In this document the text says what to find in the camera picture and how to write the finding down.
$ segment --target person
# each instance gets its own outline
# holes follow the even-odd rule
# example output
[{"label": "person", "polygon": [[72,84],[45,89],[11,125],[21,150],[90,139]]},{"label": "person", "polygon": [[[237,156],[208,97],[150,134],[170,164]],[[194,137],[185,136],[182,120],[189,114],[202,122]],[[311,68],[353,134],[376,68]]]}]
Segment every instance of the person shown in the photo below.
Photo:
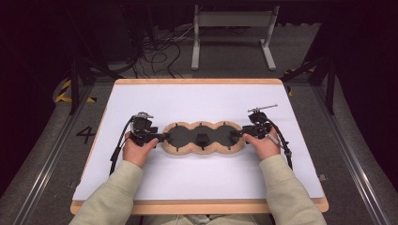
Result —
[{"label": "person", "polygon": [[[273,128],[270,132],[277,137]],[[256,139],[244,134],[260,157],[267,189],[268,207],[276,224],[326,224],[322,213],[311,201],[306,189],[288,167],[281,147],[269,138]],[[139,147],[129,139],[123,147],[123,161],[114,173],[84,202],[70,224],[126,224],[133,207],[133,195],[143,176],[147,155],[158,143],[152,140]],[[184,215],[149,216],[144,224],[271,224],[259,215]]]}]

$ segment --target black cable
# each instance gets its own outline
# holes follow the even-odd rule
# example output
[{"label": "black cable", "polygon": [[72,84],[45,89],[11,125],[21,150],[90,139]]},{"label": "black cable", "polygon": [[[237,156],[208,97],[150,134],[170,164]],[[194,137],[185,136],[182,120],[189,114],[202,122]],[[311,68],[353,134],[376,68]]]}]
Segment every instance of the black cable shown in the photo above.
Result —
[{"label": "black cable", "polygon": [[184,78],[179,72],[177,72],[175,70],[172,70],[172,69],[171,69],[171,71],[173,71],[174,73],[178,74],[178,76],[180,76],[181,78]]},{"label": "black cable", "polygon": [[[158,54],[164,54],[164,56],[165,56],[164,59],[159,60],[159,61],[154,61],[155,56],[158,55]],[[167,54],[165,54],[164,52],[157,52],[154,55],[152,55],[152,58],[151,58],[150,61],[147,60],[145,57],[143,57],[143,60],[146,61],[147,63],[162,63],[162,62],[167,60]]]},{"label": "black cable", "polygon": [[147,76],[147,78],[150,78],[150,76],[149,76],[149,75],[147,75],[147,74],[145,73],[145,69],[144,69],[144,66],[143,66],[143,64],[141,63],[141,59],[138,59],[138,62],[140,63],[140,65],[141,65],[141,68],[143,69],[143,73],[144,73],[144,75],[145,75],[145,76]]},{"label": "black cable", "polygon": [[143,225],[144,224],[144,216],[140,216],[140,222],[138,225]]},{"label": "black cable", "polygon": [[138,79],[138,71],[137,71],[137,68],[135,67],[135,65],[132,67],[132,70],[134,71],[135,79]]},{"label": "black cable", "polygon": [[167,39],[167,38],[174,38],[175,36],[181,37],[181,35],[184,35],[184,34],[185,34],[185,36],[188,36],[189,33],[192,32],[192,30],[193,30],[193,25],[192,25],[188,30],[173,31],[173,32],[170,32],[170,31],[167,31],[167,32],[159,32],[158,34],[161,34],[161,33],[171,34],[171,36],[169,36],[169,37],[164,36],[164,37],[160,38],[160,39]]},{"label": "black cable", "polygon": [[116,163],[117,163],[117,159],[119,158],[120,151],[122,150],[123,144],[124,144],[125,141],[127,140],[127,139],[125,139],[124,142],[122,143],[123,137],[124,137],[124,135],[125,135],[125,133],[126,133],[127,127],[128,127],[129,124],[133,121],[133,119],[134,119],[134,118],[133,118],[133,116],[132,116],[132,117],[130,118],[130,120],[127,122],[127,124],[124,126],[123,131],[122,131],[122,134],[120,135],[119,142],[117,143],[117,146],[116,146],[116,148],[115,148],[115,150],[114,150],[114,153],[113,153],[112,156],[111,156],[112,165],[111,165],[111,170],[110,170],[110,172],[109,172],[109,175],[111,175],[111,174],[115,171],[115,166],[116,166]]},{"label": "black cable", "polygon": [[[160,60],[160,61],[154,61],[154,58],[155,58],[157,55],[164,55],[164,59],[163,59],[163,60]],[[157,52],[157,53],[155,53],[154,55],[152,55],[152,58],[151,58],[151,61],[150,61],[150,65],[151,65],[151,67],[152,67],[152,72],[153,72],[153,73],[157,73],[157,72],[163,71],[164,69],[160,69],[160,70],[155,71],[155,69],[153,68],[153,66],[154,66],[155,63],[162,63],[162,62],[165,62],[166,60],[167,60],[167,54],[165,54],[164,52]]]},{"label": "black cable", "polygon": [[157,43],[157,46],[155,46],[155,50],[164,51],[164,50],[168,49],[172,45],[171,42],[173,42],[173,41],[171,41],[170,38],[167,38],[166,40],[161,40],[161,42]]},{"label": "black cable", "polygon": [[276,126],[276,124],[274,122],[272,122],[270,119],[268,119],[266,116],[262,115],[260,116],[263,119],[265,119],[265,121],[268,121],[276,130],[279,139],[281,140],[282,146],[283,146],[283,150],[284,150],[284,155],[286,156],[287,159],[287,164],[289,165],[290,169],[293,170],[293,164],[292,164],[292,151],[290,151],[289,147],[287,147],[287,145],[289,144],[289,142],[287,142],[284,137],[283,134],[281,133],[281,131],[279,130],[278,126]]},{"label": "black cable", "polygon": [[136,66],[134,66],[134,68],[135,68],[135,71],[137,71],[137,74],[135,75],[135,78],[136,79],[144,78],[143,75],[141,75],[140,70],[138,70],[138,68]]},{"label": "black cable", "polygon": [[176,47],[178,48],[178,55],[176,56],[176,58],[169,64],[169,66],[167,66],[167,70],[169,71],[170,75],[172,75],[173,78],[175,78],[176,76],[172,73],[170,67],[171,65],[178,59],[178,57],[181,55],[181,49],[179,48],[179,46],[177,44],[174,43],[174,45],[176,45]]}]

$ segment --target metal stand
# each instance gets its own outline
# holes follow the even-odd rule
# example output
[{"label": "metal stand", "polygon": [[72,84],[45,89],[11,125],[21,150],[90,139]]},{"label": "metal stand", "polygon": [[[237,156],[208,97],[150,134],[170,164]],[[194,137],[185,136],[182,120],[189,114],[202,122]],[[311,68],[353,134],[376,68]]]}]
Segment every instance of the metal stand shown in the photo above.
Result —
[{"label": "metal stand", "polygon": [[193,53],[191,69],[199,69],[199,52],[200,26],[266,26],[267,36],[261,39],[261,47],[266,57],[269,70],[275,70],[276,66],[269,50],[269,42],[271,40],[273,28],[278,17],[279,7],[275,7],[272,11],[199,11],[199,7],[195,6],[193,29]]},{"label": "metal stand", "polygon": [[[96,80],[90,68],[95,68],[114,79],[121,79],[123,77],[108,69],[104,56],[99,53],[100,47],[97,40],[93,38],[94,35],[89,29],[89,26],[84,24],[84,22],[88,20],[84,8],[75,8],[71,12],[65,5],[49,4],[47,7],[55,17],[60,32],[58,37],[71,62],[70,79],[72,106],[69,114],[73,115],[79,107],[79,77],[82,79],[84,85],[93,85]],[[81,29],[79,29],[72,15],[80,19]],[[82,38],[82,32],[92,38],[89,43]],[[87,56],[83,57],[81,52],[85,52]]]}]

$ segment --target printed number 4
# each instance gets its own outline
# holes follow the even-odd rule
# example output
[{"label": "printed number 4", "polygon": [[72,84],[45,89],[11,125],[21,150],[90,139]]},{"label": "printed number 4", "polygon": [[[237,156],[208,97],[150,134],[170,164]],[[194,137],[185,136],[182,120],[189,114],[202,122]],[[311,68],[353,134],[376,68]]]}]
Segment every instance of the printed number 4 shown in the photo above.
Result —
[{"label": "printed number 4", "polygon": [[93,128],[91,127],[91,126],[88,126],[88,127],[86,127],[84,130],[82,130],[82,131],[80,131],[79,133],[77,133],[76,134],[76,136],[84,136],[85,137],[85,140],[84,140],[84,143],[87,143],[88,142],[88,138],[90,137],[90,136],[95,136],[96,135],[96,133],[91,133],[91,130],[92,130]]}]

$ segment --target metal rail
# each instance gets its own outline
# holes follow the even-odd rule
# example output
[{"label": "metal rail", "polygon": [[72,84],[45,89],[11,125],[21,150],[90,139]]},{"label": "metal rail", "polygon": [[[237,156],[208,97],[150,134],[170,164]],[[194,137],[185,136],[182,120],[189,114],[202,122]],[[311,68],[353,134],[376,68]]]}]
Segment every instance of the metal rail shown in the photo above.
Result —
[{"label": "metal rail", "polygon": [[351,173],[351,176],[357,186],[357,189],[362,197],[366,208],[374,222],[374,224],[390,224],[387,215],[384,213],[378,198],[375,195],[374,190],[360,166],[360,162],[357,159],[357,156],[354,153],[352,147],[347,143],[342,135],[339,123],[334,115],[329,114],[329,110],[325,104],[325,95],[322,92],[321,87],[313,86],[313,92],[318,101],[319,105],[322,108],[323,113],[328,118],[328,122],[333,130],[333,133],[337,139],[338,144],[340,144],[340,152],[343,156],[344,162]]},{"label": "metal rail", "polygon": [[21,207],[18,216],[15,218],[13,223],[14,225],[27,224],[29,218],[32,216],[32,213],[35,210],[36,205],[38,204],[38,200],[40,199],[41,194],[46,188],[50,177],[53,174],[55,166],[65,149],[65,142],[70,134],[70,131],[73,128],[73,125],[76,122],[76,119],[78,118],[79,113],[84,106],[85,100],[89,97],[92,88],[92,86],[85,86],[83,88],[83,92],[79,99],[82,103],[76,109],[75,113],[73,115],[70,115],[67,119],[64,127],[61,130],[60,135],[55,142],[53,150],[51,151],[49,157],[43,165],[43,168],[38,174],[38,178],[36,179],[35,184],[33,185],[29,195],[23,203],[23,206]]}]

